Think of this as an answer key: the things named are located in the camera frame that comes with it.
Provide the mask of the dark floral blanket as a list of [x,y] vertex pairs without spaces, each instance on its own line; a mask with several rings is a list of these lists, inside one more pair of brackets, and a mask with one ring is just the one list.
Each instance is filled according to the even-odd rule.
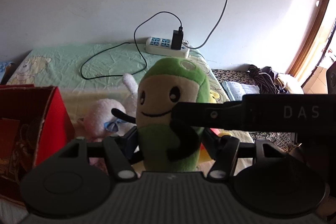
[[[223,69],[212,69],[213,74],[217,78],[219,83],[223,81],[234,81],[241,84],[254,84],[254,80],[250,77],[248,72],[244,71],[232,71]],[[291,141],[291,133],[264,133],[264,132],[249,132],[250,137],[255,141],[256,139],[266,139],[278,147],[282,148],[285,152],[290,152],[296,148]]]

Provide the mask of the striped clothing pile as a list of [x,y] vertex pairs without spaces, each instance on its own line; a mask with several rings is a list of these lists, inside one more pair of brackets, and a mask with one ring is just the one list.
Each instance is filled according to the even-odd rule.
[[271,67],[260,69],[252,64],[248,72],[261,94],[303,94],[298,81],[291,75],[277,73]]

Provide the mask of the red cardboard box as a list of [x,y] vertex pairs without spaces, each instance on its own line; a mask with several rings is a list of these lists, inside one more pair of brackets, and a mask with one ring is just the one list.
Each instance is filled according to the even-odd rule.
[[1,200],[23,207],[23,178],[74,134],[58,87],[1,86]]

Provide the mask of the black charger adapter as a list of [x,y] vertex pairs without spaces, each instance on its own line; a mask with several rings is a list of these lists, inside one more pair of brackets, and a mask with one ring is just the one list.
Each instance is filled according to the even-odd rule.
[[180,50],[183,42],[183,27],[180,26],[178,30],[173,31],[173,37],[171,40],[171,49]]

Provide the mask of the green smiling plush toy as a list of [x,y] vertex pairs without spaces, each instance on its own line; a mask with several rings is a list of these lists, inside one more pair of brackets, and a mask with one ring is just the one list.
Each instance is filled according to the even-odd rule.
[[137,126],[138,146],[147,171],[193,172],[203,129],[173,121],[171,112],[179,102],[209,101],[209,78],[202,69],[188,59],[166,57],[139,82],[135,117],[116,108],[111,112]]

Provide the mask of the brown wooden door frame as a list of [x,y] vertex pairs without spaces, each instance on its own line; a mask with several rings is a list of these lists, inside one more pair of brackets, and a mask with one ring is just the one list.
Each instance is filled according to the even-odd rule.
[[330,0],[319,0],[317,11],[310,20],[306,35],[304,36],[298,53],[288,69],[288,74],[297,77],[303,70],[304,65],[308,62],[310,55],[312,55],[313,47],[315,45],[314,41],[323,23],[329,2]]

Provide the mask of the open book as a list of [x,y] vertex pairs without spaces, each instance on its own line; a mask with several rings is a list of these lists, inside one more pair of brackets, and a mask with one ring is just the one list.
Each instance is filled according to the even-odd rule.
[[222,87],[231,101],[241,101],[246,94],[259,94],[257,85],[241,84],[234,81],[223,81]]

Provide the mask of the cartoon bear bed sheet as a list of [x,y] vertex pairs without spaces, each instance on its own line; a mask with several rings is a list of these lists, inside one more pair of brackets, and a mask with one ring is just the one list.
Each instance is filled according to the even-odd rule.
[[159,55],[146,53],[144,44],[88,44],[46,47],[32,50],[8,80],[9,85],[33,84],[36,87],[57,86],[62,95],[76,135],[85,130],[78,120],[99,99],[110,98],[131,110],[131,95],[122,82],[126,73],[134,73],[139,82],[143,65],[152,67]]

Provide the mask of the pink bunny plush toy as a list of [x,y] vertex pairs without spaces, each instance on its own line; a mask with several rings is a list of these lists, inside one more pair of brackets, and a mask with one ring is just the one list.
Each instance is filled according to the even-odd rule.
[[133,127],[130,122],[112,114],[112,109],[116,108],[131,117],[135,117],[138,84],[134,77],[128,73],[123,75],[122,82],[129,91],[129,96],[124,103],[109,98],[98,100],[91,105],[83,118],[78,119],[79,124],[84,127],[82,136],[89,141],[100,142],[110,135],[123,136]]

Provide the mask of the white power strip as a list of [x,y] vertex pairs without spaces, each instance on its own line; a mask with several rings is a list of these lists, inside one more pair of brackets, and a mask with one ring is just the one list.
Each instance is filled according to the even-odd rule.
[[181,46],[180,50],[174,50],[171,48],[171,39],[163,39],[157,37],[149,37],[146,41],[145,50],[147,53],[153,55],[171,56],[188,58],[190,49]]

